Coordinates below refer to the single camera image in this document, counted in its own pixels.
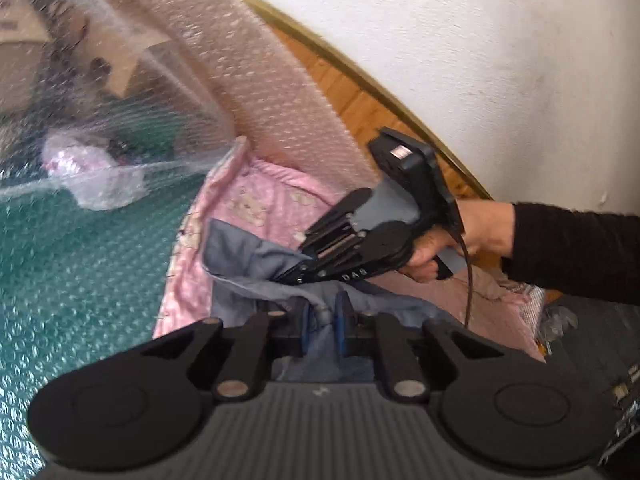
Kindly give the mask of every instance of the green mat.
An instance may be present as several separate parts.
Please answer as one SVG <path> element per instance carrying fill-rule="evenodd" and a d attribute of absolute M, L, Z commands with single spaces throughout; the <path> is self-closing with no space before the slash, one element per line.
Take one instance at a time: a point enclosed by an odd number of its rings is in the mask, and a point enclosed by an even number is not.
<path fill-rule="evenodd" d="M 0 201 L 1 480 L 42 467 L 26 428 L 39 387 L 151 337 L 177 229 L 203 179 L 169 180 L 106 212 L 78 208 L 66 190 Z"/>

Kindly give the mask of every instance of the white wall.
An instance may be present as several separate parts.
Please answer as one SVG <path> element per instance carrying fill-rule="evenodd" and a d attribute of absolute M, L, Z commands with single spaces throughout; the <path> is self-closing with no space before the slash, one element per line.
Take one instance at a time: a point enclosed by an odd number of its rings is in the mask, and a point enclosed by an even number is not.
<path fill-rule="evenodd" d="M 640 0 L 267 0 L 497 199 L 640 213 Z"/>

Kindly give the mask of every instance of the bubble wrap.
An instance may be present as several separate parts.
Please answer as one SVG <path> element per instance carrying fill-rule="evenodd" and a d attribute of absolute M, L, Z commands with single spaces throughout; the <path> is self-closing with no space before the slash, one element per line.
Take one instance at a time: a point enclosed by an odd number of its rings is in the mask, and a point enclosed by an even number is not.
<path fill-rule="evenodd" d="M 375 182 L 239 0 L 0 0 L 0 480 L 42 465 L 39 387 L 150 338 L 178 226 L 238 135 L 338 192 Z M 100 171 L 136 179 L 117 195 Z"/>

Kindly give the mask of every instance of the gray cloth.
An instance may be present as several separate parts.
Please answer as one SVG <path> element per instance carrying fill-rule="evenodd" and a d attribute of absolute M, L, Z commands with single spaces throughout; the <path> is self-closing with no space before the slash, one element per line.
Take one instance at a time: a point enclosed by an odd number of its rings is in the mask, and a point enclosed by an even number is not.
<path fill-rule="evenodd" d="M 203 263 L 215 286 L 211 313 L 226 326 L 244 324 L 257 310 L 259 300 L 272 308 L 289 310 L 308 302 L 314 313 L 310 345 L 305 358 L 280 363 L 274 374 L 281 380 L 370 380 L 372 367 L 362 358 L 339 358 L 335 350 L 336 295 L 346 291 L 356 311 L 389 312 L 405 326 L 419 327 L 427 319 L 457 322 L 429 301 L 398 296 L 367 282 L 305 283 L 290 286 L 272 282 L 275 276 L 308 258 L 304 254 L 262 240 L 226 222 L 212 220 Z"/>

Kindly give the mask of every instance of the metal screw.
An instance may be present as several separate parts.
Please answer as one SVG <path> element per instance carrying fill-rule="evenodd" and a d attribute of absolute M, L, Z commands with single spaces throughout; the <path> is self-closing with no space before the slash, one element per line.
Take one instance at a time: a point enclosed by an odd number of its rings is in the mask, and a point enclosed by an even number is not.
<path fill-rule="evenodd" d="M 408 379 L 397 382 L 394 386 L 394 391 L 401 397 L 418 397 L 427 391 L 427 387 L 420 381 Z"/>
<path fill-rule="evenodd" d="M 249 386 L 242 381 L 229 380 L 222 381 L 218 385 L 218 393 L 223 397 L 242 397 L 249 391 Z"/>

